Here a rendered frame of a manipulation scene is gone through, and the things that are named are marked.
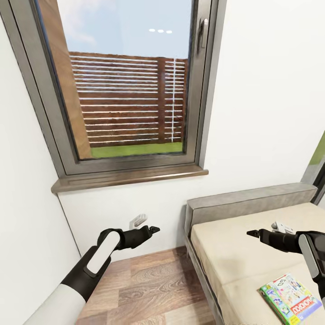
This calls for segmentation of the board game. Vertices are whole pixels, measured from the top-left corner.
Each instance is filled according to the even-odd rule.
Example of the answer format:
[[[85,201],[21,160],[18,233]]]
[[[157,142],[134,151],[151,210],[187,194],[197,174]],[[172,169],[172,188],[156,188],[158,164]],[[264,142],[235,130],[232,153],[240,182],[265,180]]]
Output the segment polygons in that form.
[[[259,290],[286,325],[298,325],[323,304],[290,272]]]

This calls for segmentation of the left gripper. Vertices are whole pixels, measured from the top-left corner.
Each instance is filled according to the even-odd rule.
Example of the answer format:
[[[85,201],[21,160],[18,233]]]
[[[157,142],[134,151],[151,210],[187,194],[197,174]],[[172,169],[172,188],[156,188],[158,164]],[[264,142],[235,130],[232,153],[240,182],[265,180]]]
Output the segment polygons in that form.
[[[159,227],[155,227],[155,226],[148,227],[148,225],[145,225],[140,229],[130,231],[133,236],[133,243],[131,244],[130,248],[131,249],[137,248],[142,243],[150,239],[154,233],[159,232],[160,230],[161,229]]]

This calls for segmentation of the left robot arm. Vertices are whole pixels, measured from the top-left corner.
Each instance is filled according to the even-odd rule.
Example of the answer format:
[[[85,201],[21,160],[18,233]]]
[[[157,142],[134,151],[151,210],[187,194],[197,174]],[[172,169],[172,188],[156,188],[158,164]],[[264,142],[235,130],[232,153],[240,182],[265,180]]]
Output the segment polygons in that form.
[[[139,225],[148,219],[140,214],[129,223],[129,231],[109,228],[100,233],[97,246],[91,246],[70,273],[23,325],[75,325],[97,287],[116,250],[137,248],[159,232],[159,227]]]

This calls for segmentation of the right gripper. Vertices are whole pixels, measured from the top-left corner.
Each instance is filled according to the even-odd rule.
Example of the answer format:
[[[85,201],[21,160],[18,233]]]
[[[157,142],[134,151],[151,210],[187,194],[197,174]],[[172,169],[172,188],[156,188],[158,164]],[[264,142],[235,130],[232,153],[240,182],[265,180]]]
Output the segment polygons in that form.
[[[285,235],[288,235],[288,233],[281,233],[281,232],[270,232],[266,229],[260,229],[260,230],[254,230],[246,232],[247,235],[259,238],[262,243],[265,243],[277,250],[283,251],[283,252],[291,252],[287,249],[287,247],[284,245],[284,237]]]

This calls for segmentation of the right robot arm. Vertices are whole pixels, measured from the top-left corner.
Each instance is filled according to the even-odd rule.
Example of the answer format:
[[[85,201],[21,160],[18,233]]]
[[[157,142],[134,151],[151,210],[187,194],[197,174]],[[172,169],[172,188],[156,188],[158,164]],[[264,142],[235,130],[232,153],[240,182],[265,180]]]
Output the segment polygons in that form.
[[[319,231],[296,232],[288,225],[275,221],[273,230],[266,229],[246,232],[259,238],[277,250],[303,254],[312,280],[318,284],[318,291],[325,310],[325,233]]]

